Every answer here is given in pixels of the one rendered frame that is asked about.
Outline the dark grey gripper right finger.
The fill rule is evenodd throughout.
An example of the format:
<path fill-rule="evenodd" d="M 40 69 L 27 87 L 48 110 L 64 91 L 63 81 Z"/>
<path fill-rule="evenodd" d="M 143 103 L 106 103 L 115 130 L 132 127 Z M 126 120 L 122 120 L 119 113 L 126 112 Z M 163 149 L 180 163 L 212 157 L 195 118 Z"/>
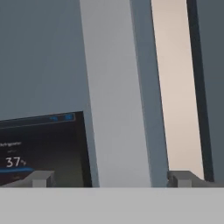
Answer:
<path fill-rule="evenodd" d="M 169 187 L 218 187 L 213 182 L 200 179 L 191 171 L 169 171 L 167 178 Z"/>

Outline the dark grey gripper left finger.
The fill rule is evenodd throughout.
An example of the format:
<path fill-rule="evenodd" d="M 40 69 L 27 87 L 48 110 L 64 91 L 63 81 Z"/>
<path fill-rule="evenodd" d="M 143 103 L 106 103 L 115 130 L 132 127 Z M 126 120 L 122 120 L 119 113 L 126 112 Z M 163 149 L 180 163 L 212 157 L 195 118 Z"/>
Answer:
<path fill-rule="evenodd" d="M 55 187 L 54 171 L 34 171 L 26 178 L 3 185 L 3 187 Z"/>

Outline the plain grey fridge door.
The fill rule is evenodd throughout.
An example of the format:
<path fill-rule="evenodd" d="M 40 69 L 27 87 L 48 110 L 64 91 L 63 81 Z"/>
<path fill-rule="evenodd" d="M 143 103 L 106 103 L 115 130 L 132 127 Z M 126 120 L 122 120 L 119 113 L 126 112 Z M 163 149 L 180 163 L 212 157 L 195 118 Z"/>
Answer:
<path fill-rule="evenodd" d="M 204 179 L 224 184 L 224 0 L 186 0 Z"/>

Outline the grey fridge door with screen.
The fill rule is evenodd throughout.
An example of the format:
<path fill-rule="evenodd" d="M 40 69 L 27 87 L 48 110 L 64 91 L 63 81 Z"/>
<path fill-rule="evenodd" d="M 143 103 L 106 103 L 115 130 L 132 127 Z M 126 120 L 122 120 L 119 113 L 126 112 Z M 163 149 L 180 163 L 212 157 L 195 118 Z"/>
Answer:
<path fill-rule="evenodd" d="M 0 0 L 0 187 L 99 185 L 80 0 Z"/>

